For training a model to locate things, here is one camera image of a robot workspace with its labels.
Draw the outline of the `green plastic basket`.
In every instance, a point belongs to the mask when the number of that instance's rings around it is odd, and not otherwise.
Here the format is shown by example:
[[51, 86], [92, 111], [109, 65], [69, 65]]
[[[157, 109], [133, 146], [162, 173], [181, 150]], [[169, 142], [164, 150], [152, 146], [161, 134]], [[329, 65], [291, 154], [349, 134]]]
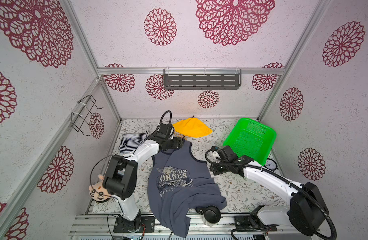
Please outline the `green plastic basket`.
[[245, 155], [264, 166], [276, 137], [274, 129], [252, 119], [241, 118], [223, 145], [231, 147], [238, 157]]

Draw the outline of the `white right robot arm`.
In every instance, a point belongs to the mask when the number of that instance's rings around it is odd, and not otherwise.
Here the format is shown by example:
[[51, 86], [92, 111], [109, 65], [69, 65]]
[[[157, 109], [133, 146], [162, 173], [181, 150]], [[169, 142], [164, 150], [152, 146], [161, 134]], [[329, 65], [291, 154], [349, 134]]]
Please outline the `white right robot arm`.
[[281, 226], [291, 226], [307, 237], [315, 235], [323, 240], [337, 239], [337, 230], [327, 205], [313, 183], [291, 181], [246, 155], [238, 157], [229, 146], [213, 146], [206, 151], [205, 158], [214, 175], [237, 174], [262, 185], [286, 202], [279, 207], [256, 207], [241, 225], [236, 225], [231, 231], [233, 239], [236, 239], [236, 232], [264, 233], [276, 231]]

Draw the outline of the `blue white striped tank top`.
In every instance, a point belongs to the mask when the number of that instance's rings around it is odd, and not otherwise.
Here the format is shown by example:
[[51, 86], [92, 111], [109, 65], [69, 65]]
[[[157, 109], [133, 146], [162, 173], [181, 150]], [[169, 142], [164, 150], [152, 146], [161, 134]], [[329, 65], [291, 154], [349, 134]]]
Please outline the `blue white striped tank top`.
[[137, 149], [147, 138], [148, 132], [126, 133], [122, 135], [119, 152], [127, 154]]

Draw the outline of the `grey tank top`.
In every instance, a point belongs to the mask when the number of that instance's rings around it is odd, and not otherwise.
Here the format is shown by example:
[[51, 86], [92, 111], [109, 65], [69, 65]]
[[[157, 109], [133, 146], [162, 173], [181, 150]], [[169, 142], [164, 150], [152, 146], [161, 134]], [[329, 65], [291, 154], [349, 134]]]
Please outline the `grey tank top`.
[[207, 162], [192, 154], [191, 142], [184, 141], [180, 149], [160, 151], [152, 160], [147, 187], [149, 206], [160, 224], [176, 236], [188, 235], [189, 209], [215, 206], [222, 210], [227, 206]]

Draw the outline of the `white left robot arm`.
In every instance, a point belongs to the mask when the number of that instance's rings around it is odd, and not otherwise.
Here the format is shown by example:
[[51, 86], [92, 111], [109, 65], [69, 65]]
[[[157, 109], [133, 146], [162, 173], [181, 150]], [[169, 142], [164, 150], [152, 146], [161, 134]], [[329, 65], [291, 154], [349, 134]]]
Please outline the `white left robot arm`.
[[183, 140], [173, 136], [171, 123], [159, 124], [156, 130], [137, 146], [136, 150], [123, 156], [113, 155], [106, 170], [103, 187], [116, 199], [124, 220], [134, 221], [140, 213], [134, 199], [138, 167], [160, 151], [180, 149]]

